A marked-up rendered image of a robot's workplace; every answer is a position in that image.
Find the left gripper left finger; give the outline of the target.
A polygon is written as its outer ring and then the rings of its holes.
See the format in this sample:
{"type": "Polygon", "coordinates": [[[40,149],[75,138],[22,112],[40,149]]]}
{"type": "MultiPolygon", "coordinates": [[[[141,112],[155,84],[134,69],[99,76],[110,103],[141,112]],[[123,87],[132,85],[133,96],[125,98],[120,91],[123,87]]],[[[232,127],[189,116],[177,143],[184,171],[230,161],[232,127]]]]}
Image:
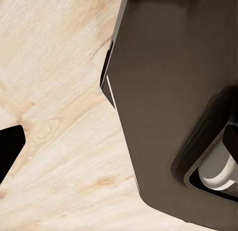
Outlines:
{"type": "Polygon", "coordinates": [[[0,130],[0,184],[26,144],[22,125],[0,130]]]}

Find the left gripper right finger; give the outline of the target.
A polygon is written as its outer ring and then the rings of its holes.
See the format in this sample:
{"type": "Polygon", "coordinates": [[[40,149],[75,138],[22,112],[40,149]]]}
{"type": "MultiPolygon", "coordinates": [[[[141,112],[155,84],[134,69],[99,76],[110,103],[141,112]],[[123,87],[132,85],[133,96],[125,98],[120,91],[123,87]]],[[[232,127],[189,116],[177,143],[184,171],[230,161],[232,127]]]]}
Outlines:
{"type": "Polygon", "coordinates": [[[225,127],[222,142],[238,165],[238,127],[228,124],[225,127]]]}

